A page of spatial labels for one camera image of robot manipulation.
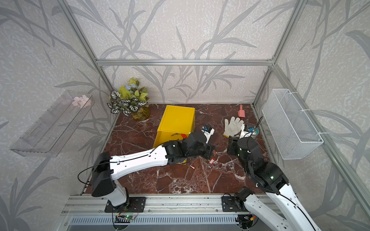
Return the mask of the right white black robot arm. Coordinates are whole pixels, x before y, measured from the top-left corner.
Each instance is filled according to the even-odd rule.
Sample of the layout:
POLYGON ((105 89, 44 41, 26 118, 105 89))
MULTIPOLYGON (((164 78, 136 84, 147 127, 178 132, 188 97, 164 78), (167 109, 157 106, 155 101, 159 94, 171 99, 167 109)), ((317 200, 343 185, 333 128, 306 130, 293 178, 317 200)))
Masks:
POLYGON ((147 168, 180 164, 196 157, 210 159, 214 146, 209 144, 209 140, 213 134, 213 128, 204 128, 190 133, 185 139, 166 141, 153 149, 135 154, 99 154, 92 166, 92 197, 106 197, 114 207, 125 204, 129 196, 118 179, 147 168))

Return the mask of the artificial plant in vase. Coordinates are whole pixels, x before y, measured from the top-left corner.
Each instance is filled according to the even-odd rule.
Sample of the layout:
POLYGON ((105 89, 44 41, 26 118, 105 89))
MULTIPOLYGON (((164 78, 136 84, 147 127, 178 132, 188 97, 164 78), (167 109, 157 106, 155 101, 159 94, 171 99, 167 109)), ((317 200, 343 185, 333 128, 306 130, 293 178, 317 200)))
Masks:
POLYGON ((148 100, 148 89, 140 87, 139 79, 130 78, 118 91, 111 91, 107 106, 112 114, 122 113, 140 122, 150 117, 148 100))

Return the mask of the black mounting plate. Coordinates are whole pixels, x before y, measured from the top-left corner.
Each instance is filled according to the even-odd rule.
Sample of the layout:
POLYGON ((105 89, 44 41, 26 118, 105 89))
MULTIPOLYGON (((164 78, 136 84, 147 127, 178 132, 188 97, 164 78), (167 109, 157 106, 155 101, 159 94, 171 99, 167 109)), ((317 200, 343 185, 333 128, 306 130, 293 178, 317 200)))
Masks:
POLYGON ((234 196, 222 196, 222 210, 223 212, 246 212, 247 209, 244 207, 243 203, 234 196))
POLYGON ((110 201, 107 202, 105 213, 143 213, 146 197, 130 197, 128 202, 120 206, 113 206, 110 201))

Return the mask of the pink plastic scoop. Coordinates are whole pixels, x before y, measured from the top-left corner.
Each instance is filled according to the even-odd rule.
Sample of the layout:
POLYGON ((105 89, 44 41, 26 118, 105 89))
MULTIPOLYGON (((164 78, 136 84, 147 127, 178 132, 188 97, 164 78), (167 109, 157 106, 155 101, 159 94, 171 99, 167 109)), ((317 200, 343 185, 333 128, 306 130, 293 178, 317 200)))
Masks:
POLYGON ((245 118, 245 110, 243 109, 243 105, 240 105, 239 111, 238 111, 238 117, 239 118, 245 118))

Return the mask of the yellow drawer cabinet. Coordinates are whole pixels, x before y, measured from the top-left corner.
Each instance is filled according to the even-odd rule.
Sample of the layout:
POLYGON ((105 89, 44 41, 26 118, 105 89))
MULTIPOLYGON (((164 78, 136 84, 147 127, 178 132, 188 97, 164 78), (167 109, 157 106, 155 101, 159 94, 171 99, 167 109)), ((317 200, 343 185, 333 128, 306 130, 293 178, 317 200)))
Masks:
POLYGON ((195 108, 168 105, 157 129, 153 148, 167 141, 187 138, 195 128, 195 108))

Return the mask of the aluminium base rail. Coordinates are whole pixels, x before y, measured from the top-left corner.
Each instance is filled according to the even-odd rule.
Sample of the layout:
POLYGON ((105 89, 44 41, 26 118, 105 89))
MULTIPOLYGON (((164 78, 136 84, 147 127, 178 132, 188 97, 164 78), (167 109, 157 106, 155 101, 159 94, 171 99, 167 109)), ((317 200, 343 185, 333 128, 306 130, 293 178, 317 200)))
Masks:
MULTIPOLYGON (((221 214, 223 194, 137 194, 130 197, 146 197, 143 215, 180 214, 221 214)), ((282 214, 280 209, 266 194, 257 194, 259 199, 273 211, 282 214)), ((89 195, 72 196, 62 210, 62 215, 100 215, 108 200, 89 195)))

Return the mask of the clear acrylic wall shelf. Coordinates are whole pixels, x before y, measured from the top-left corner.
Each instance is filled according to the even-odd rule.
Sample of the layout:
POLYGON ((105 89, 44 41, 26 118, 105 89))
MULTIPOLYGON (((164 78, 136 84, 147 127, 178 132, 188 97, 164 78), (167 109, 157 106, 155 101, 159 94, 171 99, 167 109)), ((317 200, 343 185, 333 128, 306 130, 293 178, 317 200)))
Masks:
POLYGON ((94 105, 91 94, 65 91, 10 147, 23 157, 56 157, 94 105))

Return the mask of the white work glove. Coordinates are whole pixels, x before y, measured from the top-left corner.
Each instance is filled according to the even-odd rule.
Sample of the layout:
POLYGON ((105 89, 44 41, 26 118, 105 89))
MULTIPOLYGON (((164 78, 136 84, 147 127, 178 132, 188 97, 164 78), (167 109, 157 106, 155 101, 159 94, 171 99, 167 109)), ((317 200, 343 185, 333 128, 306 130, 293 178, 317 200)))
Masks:
POLYGON ((223 136, 229 138, 230 136, 235 136, 241 132, 241 126, 244 124, 244 121, 240 118, 235 118, 234 116, 228 120, 225 119, 225 130, 223 136))

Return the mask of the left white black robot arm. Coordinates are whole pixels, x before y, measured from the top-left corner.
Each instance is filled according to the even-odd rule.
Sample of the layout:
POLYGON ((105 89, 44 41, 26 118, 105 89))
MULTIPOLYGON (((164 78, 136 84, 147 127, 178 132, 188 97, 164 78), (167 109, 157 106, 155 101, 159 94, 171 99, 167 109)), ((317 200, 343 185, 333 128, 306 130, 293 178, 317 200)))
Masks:
POLYGON ((251 137, 230 136, 227 153, 236 156, 248 178, 280 209, 279 215, 266 206, 250 189, 244 187, 235 194, 236 204, 274 231, 318 231, 302 203, 297 198, 288 178, 274 163, 264 160, 261 148, 251 137))

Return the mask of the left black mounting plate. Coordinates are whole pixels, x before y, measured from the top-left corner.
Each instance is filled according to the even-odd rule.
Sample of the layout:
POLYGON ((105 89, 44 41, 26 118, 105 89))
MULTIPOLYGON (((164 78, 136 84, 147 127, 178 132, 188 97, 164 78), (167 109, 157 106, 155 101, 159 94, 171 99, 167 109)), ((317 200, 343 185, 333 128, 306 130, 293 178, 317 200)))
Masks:
POLYGON ((120 206, 113 206, 110 201, 107 202, 105 213, 143 213, 146 197, 130 197, 128 202, 120 206))

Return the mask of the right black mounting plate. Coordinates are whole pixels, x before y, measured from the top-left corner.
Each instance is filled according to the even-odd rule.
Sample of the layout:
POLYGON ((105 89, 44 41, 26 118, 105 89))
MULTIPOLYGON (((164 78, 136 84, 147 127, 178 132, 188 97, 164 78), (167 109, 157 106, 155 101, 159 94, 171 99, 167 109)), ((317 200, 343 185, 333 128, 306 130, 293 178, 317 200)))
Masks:
POLYGON ((246 212, 247 209, 244 207, 243 203, 234 196, 222 196, 222 210, 223 212, 246 212))

